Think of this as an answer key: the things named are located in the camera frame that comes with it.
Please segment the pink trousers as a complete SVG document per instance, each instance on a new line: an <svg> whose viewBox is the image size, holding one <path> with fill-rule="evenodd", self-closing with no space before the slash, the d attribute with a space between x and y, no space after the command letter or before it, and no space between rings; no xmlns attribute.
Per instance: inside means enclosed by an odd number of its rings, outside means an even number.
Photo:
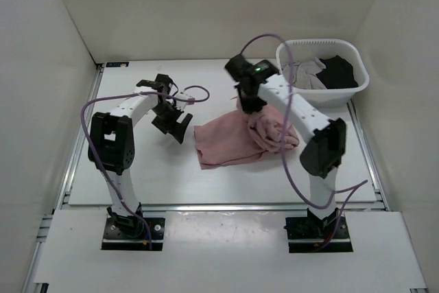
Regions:
<svg viewBox="0 0 439 293"><path fill-rule="evenodd" d="M281 152L281 133L285 130L285 149L299 146L293 125L271 105L247 114L240 102L237 109L208 123L194 127L195 148L202 169L253 163Z"/></svg>

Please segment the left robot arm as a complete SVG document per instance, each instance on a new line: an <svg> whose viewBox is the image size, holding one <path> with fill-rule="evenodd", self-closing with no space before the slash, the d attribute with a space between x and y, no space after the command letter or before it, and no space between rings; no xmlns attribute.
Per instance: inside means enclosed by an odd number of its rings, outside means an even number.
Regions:
<svg viewBox="0 0 439 293"><path fill-rule="evenodd" d="M141 203L135 196L130 175L135 156L134 127L152 111L155 114L152 125L182 143L192 119L188 114L178 121L191 97L180 92L174 99L171 94L173 86L174 81L164 74L158 74L153 81L141 80L133 95L116 108L92 116L87 138L88 159L106 181L112 200L107 212L113 225L129 238L150 238L150 227L143 219Z"/></svg>

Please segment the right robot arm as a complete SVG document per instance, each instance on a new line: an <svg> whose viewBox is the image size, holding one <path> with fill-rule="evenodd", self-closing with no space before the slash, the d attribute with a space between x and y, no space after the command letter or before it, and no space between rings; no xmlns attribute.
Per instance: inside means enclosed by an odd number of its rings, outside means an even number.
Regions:
<svg viewBox="0 0 439 293"><path fill-rule="evenodd" d="M346 123L340 118L330 119L293 92L285 76L268 60L252 64L238 54L224 68L237 83L235 88L245 112L254 113L270 105L288 116L287 122L302 137L305 147L299 159L310 181L308 229L314 237L327 236L340 215L335 182L346 151Z"/></svg>

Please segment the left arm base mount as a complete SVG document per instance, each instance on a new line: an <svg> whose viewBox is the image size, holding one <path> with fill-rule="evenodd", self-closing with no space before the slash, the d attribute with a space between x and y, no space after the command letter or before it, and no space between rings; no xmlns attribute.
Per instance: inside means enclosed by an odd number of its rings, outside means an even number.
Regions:
<svg viewBox="0 0 439 293"><path fill-rule="evenodd" d="M112 218L106 219L102 235L102 250L131 250L131 251L162 251L165 235L165 218L145 218L151 235L144 242L147 230L143 223L135 231L122 231Z"/></svg>

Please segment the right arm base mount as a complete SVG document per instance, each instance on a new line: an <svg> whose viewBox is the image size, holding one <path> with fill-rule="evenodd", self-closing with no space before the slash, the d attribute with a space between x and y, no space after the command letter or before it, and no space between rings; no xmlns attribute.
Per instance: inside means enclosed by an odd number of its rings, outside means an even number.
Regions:
<svg viewBox="0 0 439 293"><path fill-rule="evenodd" d="M285 218L289 253L352 253L353 246L342 215L324 229L308 217Z"/></svg>

